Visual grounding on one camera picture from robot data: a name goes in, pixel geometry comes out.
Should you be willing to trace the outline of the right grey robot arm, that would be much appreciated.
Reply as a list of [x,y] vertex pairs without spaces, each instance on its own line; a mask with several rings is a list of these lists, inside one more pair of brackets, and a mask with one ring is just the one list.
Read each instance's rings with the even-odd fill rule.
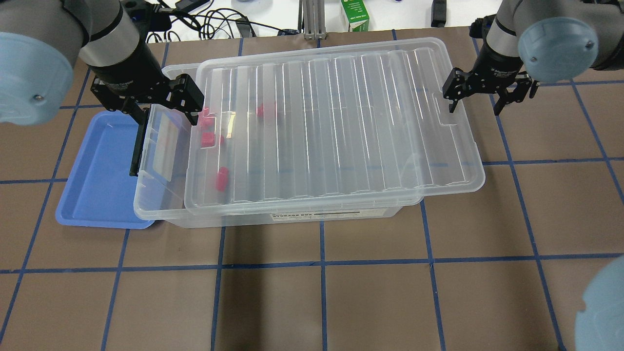
[[475,20],[469,35],[482,47],[470,71],[455,67],[444,83],[450,113],[464,98],[495,94],[493,112],[500,114],[533,98],[542,83],[623,69],[621,0],[504,0],[496,14]]

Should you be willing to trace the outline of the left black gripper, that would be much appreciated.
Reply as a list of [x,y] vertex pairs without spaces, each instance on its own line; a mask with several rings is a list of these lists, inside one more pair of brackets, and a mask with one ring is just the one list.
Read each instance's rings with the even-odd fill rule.
[[149,119],[149,108],[140,104],[160,104],[178,110],[184,113],[192,126],[196,126],[205,98],[189,74],[179,74],[175,78],[163,77],[145,87],[132,83],[124,92],[115,91],[100,78],[94,78],[91,93],[109,111],[121,111],[124,104],[138,104],[129,106],[128,114],[140,128],[145,127]]

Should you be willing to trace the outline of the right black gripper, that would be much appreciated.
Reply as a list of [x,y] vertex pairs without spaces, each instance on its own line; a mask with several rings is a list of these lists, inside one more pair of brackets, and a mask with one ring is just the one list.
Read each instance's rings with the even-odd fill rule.
[[455,67],[443,84],[443,96],[451,101],[448,105],[449,113],[454,113],[462,98],[474,94],[497,94],[498,100],[493,106],[493,113],[499,116],[509,104],[534,98],[539,87],[540,82],[531,78],[526,71],[503,78],[492,70],[465,72]]

